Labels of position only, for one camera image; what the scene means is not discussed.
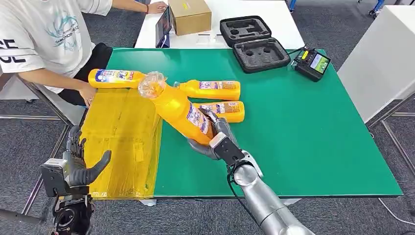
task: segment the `person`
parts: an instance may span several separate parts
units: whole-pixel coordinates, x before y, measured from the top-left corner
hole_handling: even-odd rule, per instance
[[[135,0],[1,0],[1,70],[45,85],[71,104],[89,107],[96,89],[89,85],[88,74],[106,68],[112,48],[91,42],[82,12],[105,16],[111,7],[155,14],[167,5]]]

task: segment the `gray carpet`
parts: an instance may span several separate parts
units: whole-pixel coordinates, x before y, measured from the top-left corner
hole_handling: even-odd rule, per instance
[[[339,68],[372,22],[366,16],[374,0],[298,0],[294,20],[305,42],[326,49]],[[92,40],[114,47],[132,47],[143,15],[112,10],[107,17],[86,15]],[[415,102],[405,107],[415,111]],[[0,113],[49,114],[35,101],[0,101]],[[415,119],[395,118],[389,123],[415,161]],[[44,162],[63,128],[58,122],[0,120],[0,208],[21,211],[35,181],[37,166]],[[414,177],[382,125],[373,129],[375,142],[405,196],[384,199],[400,218],[414,222]],[[162,200],[147,207],[138,201],[97,201],[92,217],[94,235],[260,235],[249,216],[235,200]],[[31,214],[49,210],[43,190]],[[290,210],[317,235],[400,235],[415,226],[400,223],[377,199],[303,199]],[[0,234],[47,234],[51,215],[38,226],[0,218]]]

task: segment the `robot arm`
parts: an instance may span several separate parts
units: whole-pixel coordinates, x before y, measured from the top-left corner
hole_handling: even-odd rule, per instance
[[[228,184],[236,183],[243,191],[248,209],[265,235],[314,235],[299,222],[288,208],[281,202],[275,192],[262,181],[262,171],[249,152],[238,147],[229,124],[223,118],[206,110],[201,110],[214,123],[216,136],[210,146],[203,146],[189,140],[196,151],[212,159],[222,159],[228,168]]]

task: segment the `black pants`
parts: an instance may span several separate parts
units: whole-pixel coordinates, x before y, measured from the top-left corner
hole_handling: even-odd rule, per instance
[[[88,82],[88,75],[93,69],[105,69],[113,52],[112,47],[108,47],[103,43],[99,43],[92,50],[92,55],[84,67],[73,77],[74,79]],[[76,90],[64,89],[58,96],[64,101],[73,105],[86,106],[82,96]]]

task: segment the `black case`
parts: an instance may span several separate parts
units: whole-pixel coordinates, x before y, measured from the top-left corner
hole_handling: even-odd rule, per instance
[[[219,28],[245,73],[284,67],[291,61],[259,16],[223,19]]]

